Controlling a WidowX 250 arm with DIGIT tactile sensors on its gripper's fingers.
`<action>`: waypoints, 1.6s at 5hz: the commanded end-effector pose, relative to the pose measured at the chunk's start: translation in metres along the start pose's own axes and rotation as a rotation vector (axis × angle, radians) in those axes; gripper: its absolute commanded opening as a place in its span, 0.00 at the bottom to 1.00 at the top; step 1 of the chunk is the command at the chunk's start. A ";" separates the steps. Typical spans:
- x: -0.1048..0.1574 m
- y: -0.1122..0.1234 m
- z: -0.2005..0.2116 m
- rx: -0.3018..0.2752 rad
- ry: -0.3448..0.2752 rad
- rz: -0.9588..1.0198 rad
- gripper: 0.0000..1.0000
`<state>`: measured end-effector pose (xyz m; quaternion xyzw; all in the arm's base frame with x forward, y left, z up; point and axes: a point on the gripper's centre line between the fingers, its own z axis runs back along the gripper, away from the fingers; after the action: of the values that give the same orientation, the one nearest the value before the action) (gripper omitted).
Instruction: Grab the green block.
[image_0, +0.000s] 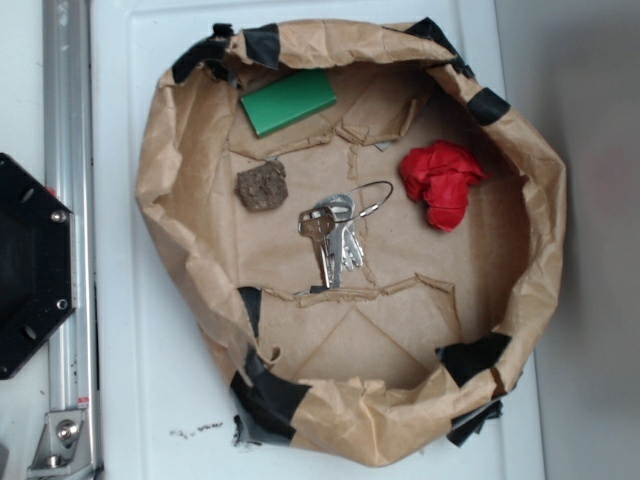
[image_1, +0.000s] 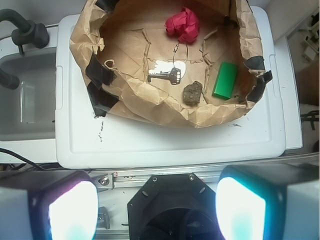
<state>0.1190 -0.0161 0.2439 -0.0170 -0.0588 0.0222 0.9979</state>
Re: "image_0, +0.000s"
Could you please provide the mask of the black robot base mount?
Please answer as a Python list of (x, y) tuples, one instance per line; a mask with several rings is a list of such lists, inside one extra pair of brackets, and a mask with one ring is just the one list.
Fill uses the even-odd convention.
[(1, 155), (1, 378), (8, 380), (75, 310), (73, 212)]

